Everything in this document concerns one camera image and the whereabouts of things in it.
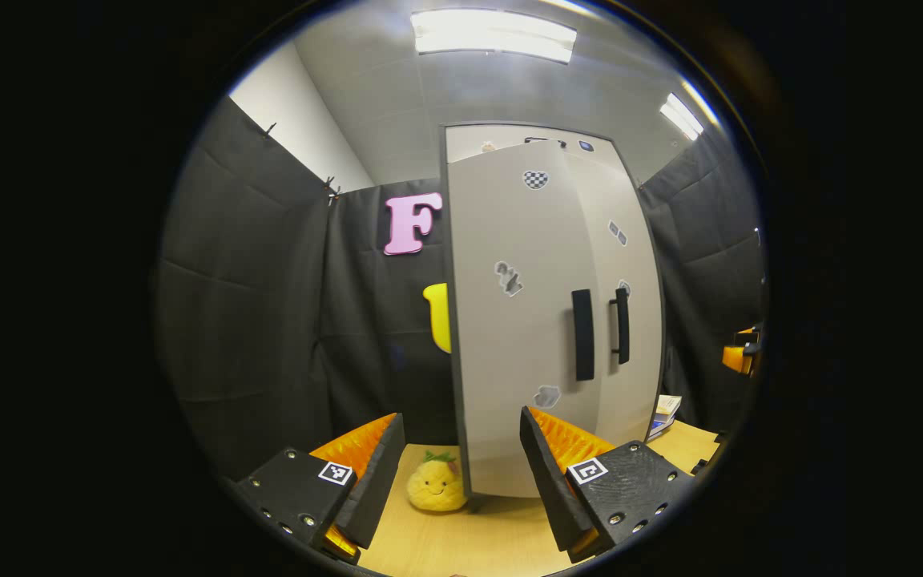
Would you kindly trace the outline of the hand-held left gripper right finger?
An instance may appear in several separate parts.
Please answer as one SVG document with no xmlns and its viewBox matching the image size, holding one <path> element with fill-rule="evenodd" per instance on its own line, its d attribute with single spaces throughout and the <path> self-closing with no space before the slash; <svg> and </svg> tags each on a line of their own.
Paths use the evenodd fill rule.
<svg viewBox="0 0 923 577">
<path fill-rule="evenodd" d="M 554 541 L 571 562 L 644 540 L 695 486 L 645 442 L 612 445 L 532 406 L 521 410 L 519 438 Z"/>
</svg>

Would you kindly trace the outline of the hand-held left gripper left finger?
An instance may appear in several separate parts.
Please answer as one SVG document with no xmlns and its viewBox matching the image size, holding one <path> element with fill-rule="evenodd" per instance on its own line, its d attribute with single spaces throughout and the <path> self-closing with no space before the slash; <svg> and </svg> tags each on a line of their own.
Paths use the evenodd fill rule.
<svg viewBox="0 0 923 577">
<path fill-rule="evenodd" d="M 301 547 L 355 565 L 373 543 L 404 449 L 404 416 L 392 413 L 314 450 L 278 450 L 235 481 L 233 494 Z"/>
</svg>

